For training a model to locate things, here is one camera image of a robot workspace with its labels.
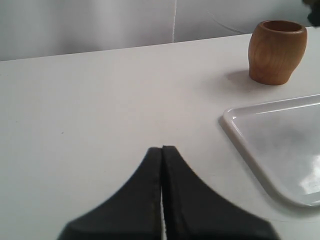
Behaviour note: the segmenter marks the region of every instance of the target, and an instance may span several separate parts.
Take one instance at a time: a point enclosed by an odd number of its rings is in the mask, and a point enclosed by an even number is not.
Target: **wood grain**
[[[267,85],[285,84],[307,46],[307,30],[290,21],[264,21],[255,28],[248,51],[249,75]]]

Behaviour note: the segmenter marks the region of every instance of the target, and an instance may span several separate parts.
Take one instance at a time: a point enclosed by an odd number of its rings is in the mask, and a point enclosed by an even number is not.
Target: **white wall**
[[[301,0],[0,0],[0,61],[308,25],[308,13]]]

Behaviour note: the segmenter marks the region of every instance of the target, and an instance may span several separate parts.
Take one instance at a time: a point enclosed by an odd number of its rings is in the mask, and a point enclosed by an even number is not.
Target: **white tray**
[[[223,120],[256,176],[291,203],[320,205],[320,94],[229,109]]]

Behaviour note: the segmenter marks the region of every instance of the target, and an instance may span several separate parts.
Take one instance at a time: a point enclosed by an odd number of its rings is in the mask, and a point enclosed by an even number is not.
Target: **wooden cup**
[[[258,83],[285,84],[299,65],[307,46],[304,26],[283,20],[259,23],[250,40],[249,75]]]

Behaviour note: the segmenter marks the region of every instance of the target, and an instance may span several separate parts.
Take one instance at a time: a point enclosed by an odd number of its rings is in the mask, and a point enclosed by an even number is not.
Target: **white tabletop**
[[[230,107],[320,93],[320,30],[290,81],[248,77],[250,35],[0,62],[0,239],[54,240],[104,202],[151,146],[283,240],[318,240],[320,209],[270,197],[222,130]]]

